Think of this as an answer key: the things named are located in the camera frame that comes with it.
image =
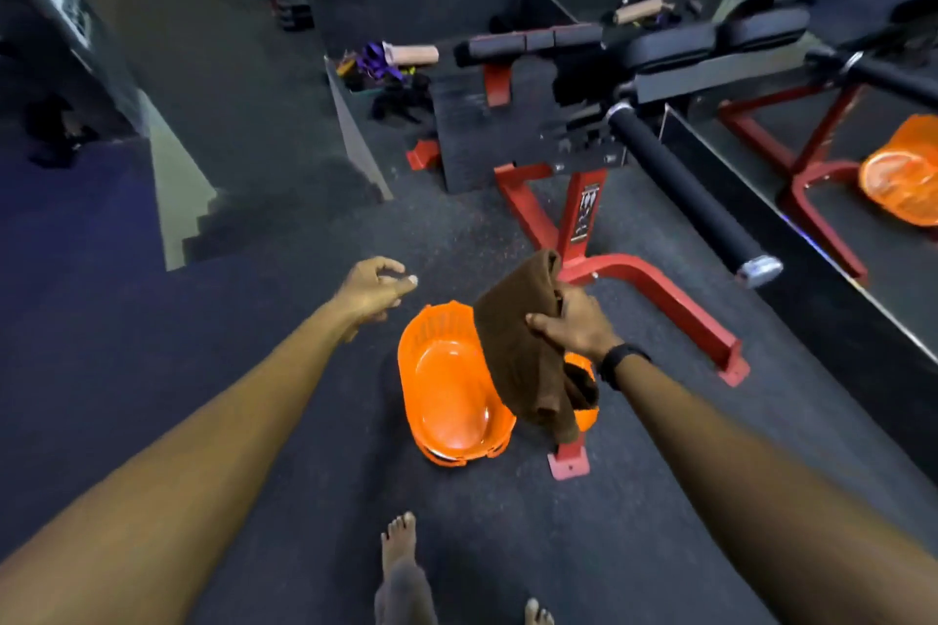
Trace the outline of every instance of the bare foot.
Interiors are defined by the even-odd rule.
[[[387,525],[387,532],[381,535],[381,565],[384,578],[391,566],[401,559],[414,561],[416,555],[416,516],[408,512]]]
[[[524,625],[554,625],[554,616],[532,598],[524,607]]]

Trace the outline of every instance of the leg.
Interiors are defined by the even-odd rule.
[[[377,625],[437,625],[427,576],[416,565],[415,555],[416,518],[408,512],[381,535],[384,583],[374,596]]]
[[[554,616],[532,598],[524,607],[524,625],[554,625]]]

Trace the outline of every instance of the person's right arm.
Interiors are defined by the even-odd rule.
[[[623,342],[595,299],[563,288],[533,331],[602,362]],[[624,394],[714,540],[782,622],[938,622],[938,561],[862,501],[689,393],[646,359]]]

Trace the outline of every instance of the folded brown towel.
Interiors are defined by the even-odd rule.
[[[534,335],[529,313],[560,315],[554,292],[560,255],[541,250],[479,299],[475,330],[499,397],[521,419],[544,425],[558,443],[580,436],[574,410],[596,407],[590,374],[564,361],[564,351]]]

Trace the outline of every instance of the basket handle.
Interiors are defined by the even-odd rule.
[[[486,453],[485,456],[490,459],[492,457],[497,457],[509,448],[509,442],[511,442],[511,433],[509,433],[509,436],[505,438],[505,442],[503,442],[501,445],[498,445],[497,447],[492,448],[488,453]]]
[[[416,442],[416,446],[420,448],[420,452],[423,453],[423,456],[426,457],[434,465],[440,465],[440,467],[464,467],[466,465],[466,461],[463,459],[450,460],[445,457],[439,457],[431,453],[429,450],[427,450],[427,448],[425,448],[419,442]]]

